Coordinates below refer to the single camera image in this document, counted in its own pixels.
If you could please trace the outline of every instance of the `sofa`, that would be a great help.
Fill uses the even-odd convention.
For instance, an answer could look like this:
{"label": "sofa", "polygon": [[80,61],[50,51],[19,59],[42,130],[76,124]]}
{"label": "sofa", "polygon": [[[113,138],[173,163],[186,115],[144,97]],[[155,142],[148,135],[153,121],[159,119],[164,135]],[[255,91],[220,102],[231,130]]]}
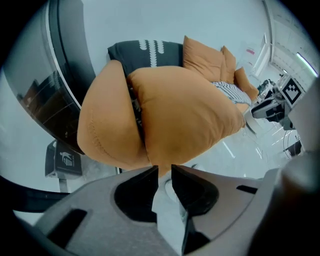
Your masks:
{"label": "sofa", "polygon": [[248,105],[214,83],[258,95],[225,46],[137,40],[108,54],[84,98],[77,142],[90,158],[125,170],[158,165],[162,176],[244,127]]}

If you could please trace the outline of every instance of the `dark gray cushion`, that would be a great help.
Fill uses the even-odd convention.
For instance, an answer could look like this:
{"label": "dark gray cushion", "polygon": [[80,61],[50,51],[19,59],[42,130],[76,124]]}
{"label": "dark gray cushion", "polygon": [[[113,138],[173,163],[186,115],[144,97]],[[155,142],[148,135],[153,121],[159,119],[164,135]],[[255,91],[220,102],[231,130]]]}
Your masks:
{"label": "dark gray cushion", "polygon": [[111,60],[121,62],[125,77],[139,68],[183,66],[183,45],[157,40],[115,43],[108,48]]}

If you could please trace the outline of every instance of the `white wall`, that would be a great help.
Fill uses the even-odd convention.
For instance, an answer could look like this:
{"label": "white wall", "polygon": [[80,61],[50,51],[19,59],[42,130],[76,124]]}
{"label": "white wall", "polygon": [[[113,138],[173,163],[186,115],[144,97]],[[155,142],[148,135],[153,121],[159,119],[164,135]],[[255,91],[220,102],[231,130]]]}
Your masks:
{"label": "white wall", "polygon": [[261,54],[261,57],[257,61],[256,65],[256,70],[255,70],[255,75],[257,77],[260,76],[261,72],[266,68],[266,66],[269,64],[271,57],[271,45],[267,45]]}
{"label": "white wall", "polygon": [[106,64],[107,48],[128,40],[183,43],[184,35],[217,50],[223,45],[237,60],[243,45],[270,42],[261,0],[82,0],[84,28],[93,69]]}
{"label": "white wall", "polygon": [[277,83],[277,81],[281,78],[279,74],[282,74],[278,69],[273,67],[272,65],[268,64],[265,68],[261,71],[259,78],[263,82],[264,80],[270,79]]}

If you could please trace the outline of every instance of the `orange cushion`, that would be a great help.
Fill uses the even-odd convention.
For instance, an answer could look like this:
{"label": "orange cushion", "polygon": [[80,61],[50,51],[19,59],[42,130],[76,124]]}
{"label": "orange cushion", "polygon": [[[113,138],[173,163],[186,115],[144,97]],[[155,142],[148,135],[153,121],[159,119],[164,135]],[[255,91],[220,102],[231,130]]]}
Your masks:
{"label": "orange cushion", "polygon": [[141,107],[148,157],[153,165],[160,166],[160,175],[171,164],[189,161],[245,125],[231,100],[186,68],[139,68],[127,82]]}
{"label": "orange cushion", "polygon": [[225,65],[227,71],[226,82],[234,84],[235,70],[236,70],[236,57],[228,50],[227,47],[222,47],[222,52],[225,58]]}
{"label": "orange cushion", "polygon": [[227,82],[228,80],[228,72],[227,72],[227,65],[226,65],[226,58],[223,56],[222,63],[221,63],[221,70],[220,70],[220,81]]}
{"label": "orange cushion", "polygon": [[235,85],[253,101],[258,96],[259,90],[249,82],[244,67],[237,69],[234,72],[234,77]]}
{"label": "orange cushion", "polygon": [[111,60],[81,107],[77,142],[90,158],[126,170],[150,165],[140,138],[122,65]]}
{"label": "orange cushion", "polygon": [[235,105],[242,114],[249,108],[249,105],[246,103],[236,103]]}
{"label": "orange cushion", "polygon": [[223,54],[220,51],[184,36],[184,68],[198,73],[210,82],[218,82],[222,61]]}

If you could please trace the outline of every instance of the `ceiling light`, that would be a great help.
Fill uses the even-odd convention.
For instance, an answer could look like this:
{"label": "ceiling light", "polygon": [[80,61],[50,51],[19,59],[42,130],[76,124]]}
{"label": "ceiling light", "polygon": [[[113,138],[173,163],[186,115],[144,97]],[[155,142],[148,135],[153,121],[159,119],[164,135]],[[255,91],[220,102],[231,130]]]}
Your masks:
{"label": "ceiling light", "polygon": [[312,72],[312,74],[314,74],[315,77],[318,77],[317,72],[316,72],[315,69],[309,64],[309,62],[306,61],[306,59],[305,59],[304,57],[302,57],[299,52],[297,52],[296,55],[297,55],[298,58],[299,58],[300,60],[302,60],[302,62],[309,68],[309,70]]}

